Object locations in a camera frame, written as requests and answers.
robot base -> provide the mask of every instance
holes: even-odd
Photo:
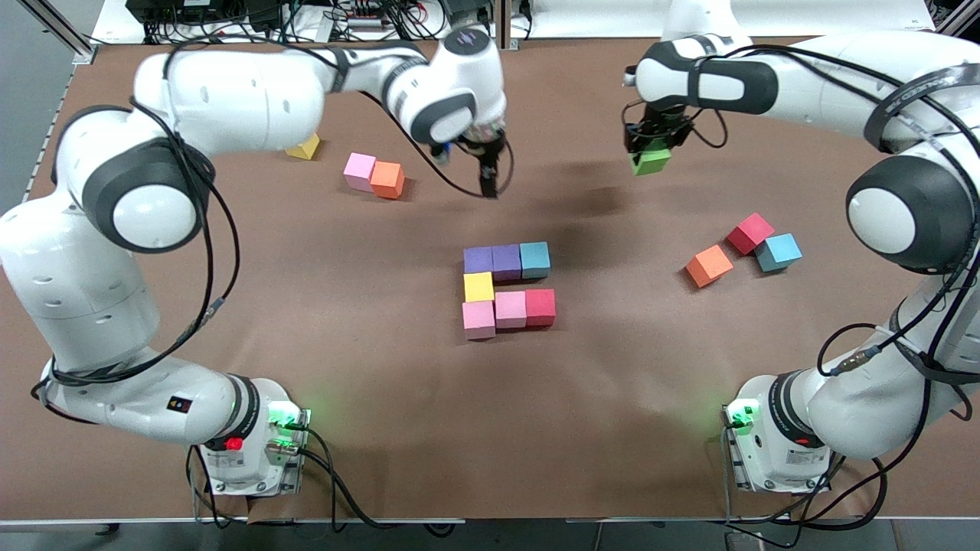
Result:
[[[297,426],[309,424],[310,410],[292,404],[285,389],[272,380],[254,378],[252,382],[260,394],[259,421],[242,440],[241,449],[213,451],[202,447],[211,488],[216,495],[271,497],[297,493],[304,457],[296,450],[306,446],[307,433],[280,426],[276,409],[287,406],[292,410],[290,423]]]
[[[830,449],[807,448],[783,436],[769,409],[775,381],[775,376],[749,379],[722,410],[726,422],[736,426],[726,431],[735,481],[739,489],[756,492],[809,492],[827,472]]]

cube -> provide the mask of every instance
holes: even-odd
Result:
[[[489,272],[463,274],[463,291],[466,302],[493,300],[493,277]]]
[[[405,173],[398,163],[374,163],[374,171],[370,175],[370,187],[374,195],[384,199],[398,199],[402,196],[405,185]]]
[[[520,279],[520,247],[518,245],[497,245],[493,247],[494,281]]]
[[[633,168],[633,175],[651,175],[663,170],[667,161],[670,160],[670,150],[666,147],[662,149],[648,149],[639,155],[630,158],[630,166]]]
[[[793,234],[784,233],[763,241],[756,250],[756,258],[759,259],[759,267],[763,272],[775,272],[784,270],[803,258],[803,253],[800,252]]]
[[[493,247],[472,247],[463,250],[463,273],[493,272]]]
[[[517,329],[527,326],[527,305],[524,291],[497,293],[494,306],[497,309],[497,329]]]
[[[296,147],[290,147],[287,149],[286,155],[296,157],[297,159],[303,159],[304,161],[311,161],[313,160],[314,153],[317,153],[317,146],[319,146],[319,136],[314,134]]]
[[[752,213],[728,234],[728,242],[735,245],[738,252],[747,255],[775,232],[759,213]]]
[[[463,303],[463,333],[466,340],[492,338],[497,335],[493,301]]]
[[[524,308],[528,327],[548,327],[555,324],[555,289],[527,289]]]
[[[358,191],[372,193],[373,189],[370,187],[370,176],[374,172],[375,162],[377,162],[377,159],[371,157],[371,155],[351,153],[351,156],[347,159],[347,166],[344,167],[344,179],[347,180],[347,185],[350,185],[352,189],[357,189]]]
[[[547,277],[551,272],[551,257],[548,255],[548,243],[520,244],[520,277],[521,279],[538,279]]]
[[[717,245],[698,253],[687,264],[688,274],[691,275],[699,287],[704,287],[718,279],[732,268],[732,263],[725,256],[721,247]]]

robotic arm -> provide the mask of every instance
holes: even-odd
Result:
[[[848,221],[872,251],[924,274],[922,283],[857,349],[817,368],[756,376],[725,408],[740,486],[810,491],[830,450],[880,456],[916,438],[980,382],[980,297],[972,287],[980,152],[971,142],[980,125],[980,46],[903,31],[824,36],[795,50],[751,46],[727,0],[675,0],[667,20],[684,32],[651,46],[624,79],[646,103],[643,119],[625,125],[637,173],[662,168],[683,143],[689,106],[826,128],[895,154],[852,184]]]
[[[58,144],[56,190],[0,218],[0,262],[53,352],[34,392],[78,420],[202,445],[216,493],[297,491],[305,433],[296,428],[309,412],[271,380],[170,354],[223,297],[170,350],[150,349],[160,315],[133,253],[174,250],[202,227],[214,174],[189,167],[303,142],[335,92],[373,96],[415,141],[475,150],[492,196],[506,108],[499,54],[476,29],[450,33],[431,62],[411,43],[180,51],[148,58],[133,87],[136,110],[75,114]]]

brown tabletop surface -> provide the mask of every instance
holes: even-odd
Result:
[[[503,54],[516,171],[496,202],[445,185],[357,94],[327,99],[312,162],[215,159],[244,265],[179,356],[282,383],[312,408],[338,472],[375,517],[723,515],[721,404],[750,376],[811,366],[837,327],[883,322],[917,276],[848,229],[844,194],[880,158],[858,139],[726,115],[725,148],[692,136],[664,172],[634,177],[619,111],[636,92],[619,84],[648,45],[542,42]],[[153,51],[105,47],[79,67],[53,139],[82,107],[125,105]],[[713,116],[699,123],[717,139]],[[350,190],[341,172],[352,151],[404,164],[406,195]],[[49,151],[34,196],[52,189],[52,160]],[[448,174],[476,188],[470,158],[457,155]],[[755,211],[792,232],[804,258],[764,275],[722,245],[734,270],[695,289],[685,264]],[[212,214],[222,285],[229,238]],[[553,269],[534,286],[556,289],[556,325],[467,342],[463,249],[541,240]],[[156,346],[196,312],[203,259],[200,239],[140,258],[163,316]],[[48,349],[6,282],[0,326],[0,518],[189,517],[180,447],[76,426],[27,396]],[[976,431],[947,416],[893,472],[883,514],[980,515],[978,456]],[[836,487],[867,473],[845,470]],[[299,496],[254,503],[251,518],[327,517],[323,480],[308,471]],[[835,513],[863,511],[873,492]],[[735,512],[763,515],[787,499],[739,493]]]

red cube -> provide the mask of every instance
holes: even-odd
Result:
[[[747,255],[775,232],[759,213],[752,213],[728,234],[728,241],[738,252]]]
[[[547,327],[555,324],[555,289],[524,291],[528,327]]]

